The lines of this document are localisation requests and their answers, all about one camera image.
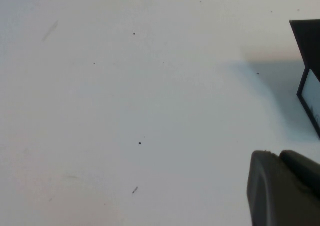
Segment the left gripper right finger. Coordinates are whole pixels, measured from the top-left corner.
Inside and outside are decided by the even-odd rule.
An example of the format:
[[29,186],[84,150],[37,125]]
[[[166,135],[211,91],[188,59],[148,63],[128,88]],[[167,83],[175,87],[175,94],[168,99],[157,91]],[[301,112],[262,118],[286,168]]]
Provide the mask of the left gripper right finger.
[[284,150],[280,159],[293,174],[315,194],[319,194],[320,164],[293,150]]

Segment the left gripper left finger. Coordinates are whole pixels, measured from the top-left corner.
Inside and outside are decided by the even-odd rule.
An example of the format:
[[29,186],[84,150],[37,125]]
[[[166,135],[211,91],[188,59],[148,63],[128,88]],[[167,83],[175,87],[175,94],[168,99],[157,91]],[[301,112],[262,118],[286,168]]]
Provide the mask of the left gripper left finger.
[[253,225],[319,225],[320,194],[269,151],[251,155],[247,198]]

